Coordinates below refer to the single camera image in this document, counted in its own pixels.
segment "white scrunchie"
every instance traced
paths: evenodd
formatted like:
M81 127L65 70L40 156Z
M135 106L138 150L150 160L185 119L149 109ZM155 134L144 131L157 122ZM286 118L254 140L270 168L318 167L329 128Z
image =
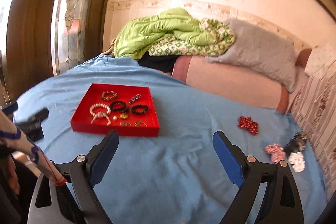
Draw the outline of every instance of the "white scrunchie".
M294 172L302 172L305 169L305 161L301 152L291 153L288 162L293 165Z

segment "blue gripper pad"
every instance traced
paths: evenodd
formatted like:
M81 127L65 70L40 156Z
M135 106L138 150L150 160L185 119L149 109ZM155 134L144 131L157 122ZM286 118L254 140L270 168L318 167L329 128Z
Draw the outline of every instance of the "blue gripper pad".
M232 144L230 141L225 137L224 138L228 141L228 145L232 148ZM244 184L244 177L242 166L239 162L235 159L232 152L230 151L229 147L226 145L224 140L221 138L218 132L216 132L212 137L212 144L213 148L215 149L230 181L233 184L236 184L239 188L241 188Z

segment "blue bedsheet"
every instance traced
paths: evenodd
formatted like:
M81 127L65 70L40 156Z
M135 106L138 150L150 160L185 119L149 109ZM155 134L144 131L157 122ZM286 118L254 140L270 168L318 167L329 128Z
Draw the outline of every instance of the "blue bedsheet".
M231 184L212 136L222 130L246 155L270 162L265 146L284 146L298 126L290 115L232 102L195 90L131 58L99 56L23 94L16 121L43 107L50 111L39 143L56 163L86 154L104 136L73 132L70 119L91 83L148 86L161 124L158 138L121 137L119 148L95 192L114 224L219 223L237 186ZM239 116L252 116L259 134L237 127ZM324 179L310 145L303 153L306 169L295 173L305 223L313 223L326 206ZM253 223L265 185L259 189L248 223Z

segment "pink scrunchie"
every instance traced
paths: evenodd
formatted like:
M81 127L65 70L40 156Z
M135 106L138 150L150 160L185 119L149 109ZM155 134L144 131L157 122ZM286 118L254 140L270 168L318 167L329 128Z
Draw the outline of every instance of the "pink scrunchie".
M274 164L285 159L286 153L278 143L266 146L265 151L267 154L271 155L271 162Z

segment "gray pillow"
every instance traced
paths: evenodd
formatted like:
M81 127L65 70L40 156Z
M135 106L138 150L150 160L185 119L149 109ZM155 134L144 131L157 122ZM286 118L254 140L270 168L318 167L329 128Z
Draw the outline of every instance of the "gray pillow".
M280 82L292 93L296 78L293 42L236 18L225 23L236 34L236 40L224 54L206 57L207 62L248 67Z

